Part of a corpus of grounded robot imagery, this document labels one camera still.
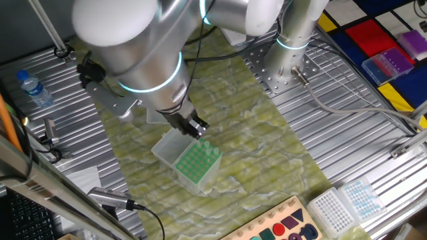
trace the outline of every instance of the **bolt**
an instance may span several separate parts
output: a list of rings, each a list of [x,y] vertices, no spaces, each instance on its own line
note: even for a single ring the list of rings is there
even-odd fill
[[[284,72],[284,69],[283,69],[283,67],[281,67],[279,70],[279,77],[281,77],[283,75],[283,72]]]

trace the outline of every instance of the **water bottle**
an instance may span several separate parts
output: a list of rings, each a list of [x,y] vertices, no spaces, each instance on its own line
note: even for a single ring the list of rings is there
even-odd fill
[[[47,92],[36,76],[30,75],[24,70],[20,70],[16,74],[16,77],[21,82],[22,90],[33,99],[37,106],[48,107],[52,105],[52,95]]]

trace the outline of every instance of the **keyboard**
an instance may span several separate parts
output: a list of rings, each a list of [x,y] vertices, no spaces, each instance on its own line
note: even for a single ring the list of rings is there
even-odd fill
[[[0,198],[0,204],[5,239],[55,240],[53,216],[45,207],[10,190]]]

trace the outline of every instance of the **metal mounting plate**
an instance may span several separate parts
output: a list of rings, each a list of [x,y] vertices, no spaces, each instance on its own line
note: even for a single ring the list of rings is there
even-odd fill
[[[295,85],[299,85],[300,82],[296,78],[290,79],[290,81],[281,81],[275,80],[272,77],[272,73],[270,73],[264,66],[264,56],[269,49],[270,46],[264,45],[242,54],[246,65],[249,67],[257,80],[260,83],[264,82],[268,89],[274,93],[281,93],[286,89],[292,88]],[[307,79],[311,79],[319,73],[318,66],[313,63],[306,54],[304,54],[304,68],[300,70],[302,74],[307,77]]]

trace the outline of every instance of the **plastic bottle cap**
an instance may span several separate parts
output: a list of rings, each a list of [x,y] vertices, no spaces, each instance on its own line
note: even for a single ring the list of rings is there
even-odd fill
[[[26,70],[20,70],[17,74],[16,77],[21,80],[21,81],[25,81],[29,78],[28,73]]]

